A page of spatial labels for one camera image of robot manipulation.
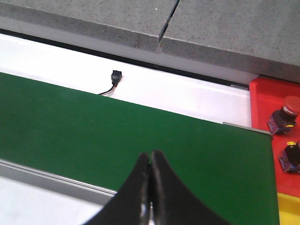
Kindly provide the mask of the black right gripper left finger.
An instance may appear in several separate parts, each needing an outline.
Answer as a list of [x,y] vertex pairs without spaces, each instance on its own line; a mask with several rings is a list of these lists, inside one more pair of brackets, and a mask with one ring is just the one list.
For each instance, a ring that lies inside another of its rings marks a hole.
[[150,221],[149,178],[149,156],[142,153],[115,196],[85,224],[147,225]]

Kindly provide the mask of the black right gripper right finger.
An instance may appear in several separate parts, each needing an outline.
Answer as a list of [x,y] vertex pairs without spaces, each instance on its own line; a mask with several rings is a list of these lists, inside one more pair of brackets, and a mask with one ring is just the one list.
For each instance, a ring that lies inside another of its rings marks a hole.
[[151,200],[156,225],[228,225],[179,179],[162,151],[151,153]]

